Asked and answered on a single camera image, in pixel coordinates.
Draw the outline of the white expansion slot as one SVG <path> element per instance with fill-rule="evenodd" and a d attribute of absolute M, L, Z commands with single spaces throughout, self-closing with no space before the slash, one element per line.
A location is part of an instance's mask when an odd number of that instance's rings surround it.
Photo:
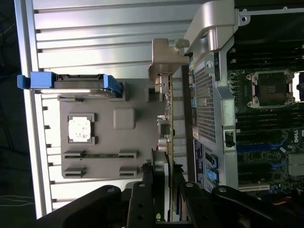
<path fill-rule="evenodd" d="M 263 191 L 269 189 L 270 189 L 270 185 L 265 183 L 243 184 L 243 185 L 239 185 L 238 187 L 238 190 L 242 192 Z"/>

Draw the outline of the green RAM stick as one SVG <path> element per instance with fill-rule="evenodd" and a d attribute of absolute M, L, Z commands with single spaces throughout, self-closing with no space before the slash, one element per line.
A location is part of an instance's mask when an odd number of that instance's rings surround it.
<path fill-rule="evenodd" d="M 82 154 L 81 159 L 107 159 L 107 158 L 119 158 L 119 154 Z"/>

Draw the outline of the grey plastic parts rack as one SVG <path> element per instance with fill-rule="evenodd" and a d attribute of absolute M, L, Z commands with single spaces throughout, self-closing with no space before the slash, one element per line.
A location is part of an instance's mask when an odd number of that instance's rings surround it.
<path fill-rule="evenodd" d="M 72 96 L 60 98 L 61 167 L 65 179 L 140 178 L 140 167 L 152 158 L 159 132 L 157 117 L 164 102 L 147 79 L 126 79 L 121 98 Z M 69 139 L 73 117 L 91 121 L 87 142 Z M 82 154 L 119 154 L 119 158 L 81 159 Z"/>

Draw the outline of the blue expansion slot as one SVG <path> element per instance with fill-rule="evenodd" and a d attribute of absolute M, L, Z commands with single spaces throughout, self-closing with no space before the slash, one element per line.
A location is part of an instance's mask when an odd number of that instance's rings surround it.
<path fill-rule="evenodd" d="M 286 140 L 282 140 L 279 143 L 266 143 L 266 144 L 256 144 L 256 145 L 245 145 L 245 146 L 237 146 L 238 152 L 249 152 L 249 151 L 268 151 L 268 150 L 274 150 L 278 147 L 281 147 Z"/>

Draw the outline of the green Dell motherboard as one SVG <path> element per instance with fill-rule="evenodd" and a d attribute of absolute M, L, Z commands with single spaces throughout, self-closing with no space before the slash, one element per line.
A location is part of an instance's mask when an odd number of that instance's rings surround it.
<path fill-rule="evenodd" d="M 253 109 L 248 74 L 257 71 L 304 72 L 304 45 L 232 47 L 228 54 L 228 86 L 234 97 L 236 147 L 286 142 L 268 151 L 237 151 L 238 182 L 265 183 L 271 193 L 304 189 L 304 176 L 288 174 L 288 155 L 304 153 L 304 102 L 273 109 Z"/>

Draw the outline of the silver CPU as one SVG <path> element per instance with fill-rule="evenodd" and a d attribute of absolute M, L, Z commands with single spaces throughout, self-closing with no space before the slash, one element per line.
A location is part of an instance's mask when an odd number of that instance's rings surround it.
<path fill-rule="evenodd" d="M 91 121 L 86 117 L 73 117 L 68 122 L 68 135 L 74 142 L 87 142 L 91 138 Z"/>

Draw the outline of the silver finned chipset heatsink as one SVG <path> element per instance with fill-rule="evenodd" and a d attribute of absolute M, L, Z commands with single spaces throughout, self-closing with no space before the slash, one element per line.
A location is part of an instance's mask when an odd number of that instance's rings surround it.
<path fill-rule="evenodd" d="M 304 176 L 304 153 L 288 155 L 288 174 Z"/>

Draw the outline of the CPU socket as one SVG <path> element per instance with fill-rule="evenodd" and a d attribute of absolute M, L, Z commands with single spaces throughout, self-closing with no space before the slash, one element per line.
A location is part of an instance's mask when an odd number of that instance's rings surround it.
<path fill-rule="evenodd" d="M 253 109 L 283 108 L 293 105 L 293 78 L 289 70 L 257 71 L 246 76 L 250 81 L 251 100 L 247 106 Z"/>

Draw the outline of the metal socket cover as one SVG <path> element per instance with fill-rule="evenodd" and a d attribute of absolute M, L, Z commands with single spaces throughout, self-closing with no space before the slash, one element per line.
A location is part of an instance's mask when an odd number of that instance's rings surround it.
<path fill-rule="evenodd" d="M 304 102 L 304 72 L 294 75 L 293 93 L 296 102 Z"/>

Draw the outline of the hard disk with blue rails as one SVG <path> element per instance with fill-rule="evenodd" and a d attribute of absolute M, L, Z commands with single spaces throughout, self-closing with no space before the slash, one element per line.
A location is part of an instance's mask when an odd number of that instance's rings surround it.
<path fill-rule="evenodd" d="M 70 75 L 54 72 L 31 72 L 29 77 L 17 76 L 17 87 L 36 94 L 123 96 L 123 83 L 112 75 Z"/>

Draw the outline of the open black PC case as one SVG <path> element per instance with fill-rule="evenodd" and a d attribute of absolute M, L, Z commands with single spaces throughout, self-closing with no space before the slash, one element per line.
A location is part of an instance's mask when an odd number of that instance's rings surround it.
<path fill-rule="evenodd" d="M 304 45 L 304 0 L 208 0 L 194 16 L 185 39 L 189 56 L 182 73 L 188 103 L 189 179 L 211 192 L 238 190 L 234 97 L 228 86 L 227 54 L 234 46 Z M 273 205 L 283 228 L 304 228 L 304 189 L 288 194 L 244 192 Z"/>

